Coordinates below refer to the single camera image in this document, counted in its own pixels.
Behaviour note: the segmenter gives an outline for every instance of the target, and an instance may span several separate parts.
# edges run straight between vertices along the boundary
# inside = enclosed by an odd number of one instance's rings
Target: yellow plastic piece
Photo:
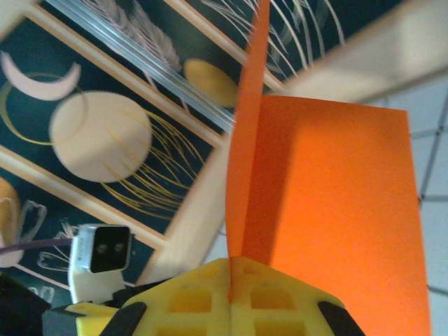
[[[247,258],[232,271],[232,304],[228,259],[134,296],[148,306],[134,336],[333,336],[317,303],[337,298]]]
[[[78,336],[99,336],[112,316],[118,311],[116,308],[101,306],[89,302],[80,302],[68,306],[65,310],[83,314],[76,318],[76,332]]]
[[[78,336],[99,336],[107,326],[112,316],[84,316],[76,318],[76,332]]]
[[[317,306],[334,296],[248,258],[232,263],[232,336],[334,336]]]
[[[100,304],[93,304],[89,302],[80,302],[76,304],[72,304],[70,306],[67,306],[65,308],[68,312],[72,313],[78,313],[82,315],[95,315],[95,316],[113,316],[118,309],[107,307],[107,306],[101,306]]]
[[[148,306],[133,336],[230,335],[228,264],[215,260],[128,300]]]

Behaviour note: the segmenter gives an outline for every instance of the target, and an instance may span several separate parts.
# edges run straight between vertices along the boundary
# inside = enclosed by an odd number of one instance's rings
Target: orange paper
[[[267,2],[261,1],[236,111],[229,255],[336,295],[366,335],[429,336],[406,113],[261,97]]]

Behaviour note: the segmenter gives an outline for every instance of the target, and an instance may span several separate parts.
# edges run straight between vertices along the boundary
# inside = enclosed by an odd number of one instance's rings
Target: pink crescent moon
[[[7,52],[1,51],[0,53],[1,69],[9,83],[19,91],[36,99],[46,101],[62,99],[74,90],[81,77],[81,66],[73,63],[64,77],[49,83],[39,82],[24,75]]]

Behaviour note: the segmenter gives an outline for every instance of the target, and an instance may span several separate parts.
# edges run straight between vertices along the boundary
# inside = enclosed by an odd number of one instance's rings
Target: camera lens
[[[114,249],[116,253],[119,253],[121,251],[123,251],[123,248],[125,247],[125,245],[123,243],[118,243],[115,245]]]
[[[100,244],[97,247],[98,254],[106,254],[107,250],[108,250],[108,248],[107,248],[107,245],[105,245],[105,244]]]

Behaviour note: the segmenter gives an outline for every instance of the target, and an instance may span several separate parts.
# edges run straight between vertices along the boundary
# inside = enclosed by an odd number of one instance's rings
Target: wire
[[[16,251],[39,249],[41,247],[63,246],[63,245],[70,245],[70,244],[71,244],[71,238],[44,239],[44,240],[30,241],[28,243],[2,247],[2,248],[0,248],[0,256],[11,253],[11,252],[16,252]]]

